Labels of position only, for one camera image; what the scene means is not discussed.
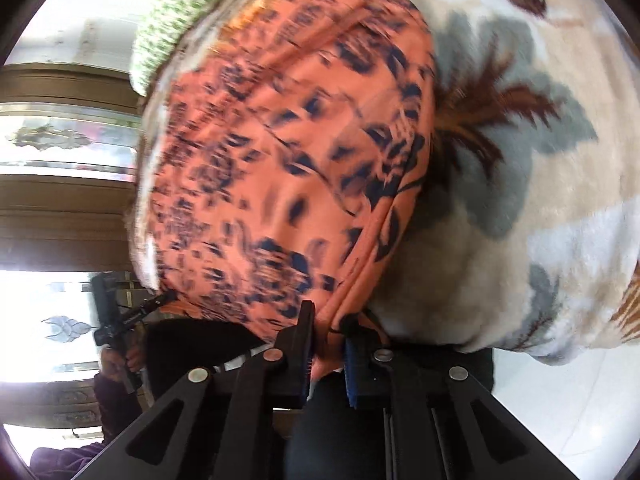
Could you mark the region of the person's left hand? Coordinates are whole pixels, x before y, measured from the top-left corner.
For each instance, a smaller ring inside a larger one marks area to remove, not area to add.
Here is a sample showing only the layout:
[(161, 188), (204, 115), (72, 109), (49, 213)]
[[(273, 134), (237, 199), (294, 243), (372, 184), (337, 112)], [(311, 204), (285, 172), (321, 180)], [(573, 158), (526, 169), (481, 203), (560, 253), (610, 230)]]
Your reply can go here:
[(132, 332), (125, 337), (125, 341), (125, 354), (119, 353), (111, 346), (103, 346), (100, 351), (100, 374), (112, 382), (121, 382), (124, 370), (137, 373), (145, 366), (142, 336), (138, 332)]

